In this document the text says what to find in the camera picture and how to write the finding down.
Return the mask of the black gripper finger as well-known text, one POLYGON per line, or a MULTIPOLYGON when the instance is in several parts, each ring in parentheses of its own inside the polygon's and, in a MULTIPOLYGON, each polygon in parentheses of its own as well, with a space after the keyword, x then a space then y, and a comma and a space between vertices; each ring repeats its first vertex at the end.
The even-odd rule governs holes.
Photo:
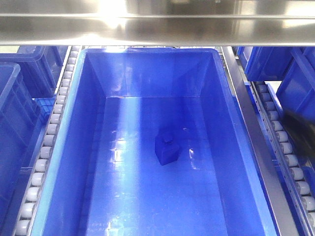
POLYGON ((283 113, 283 126, 300 156, 315 156, 315 124, 290 111, 283 113))

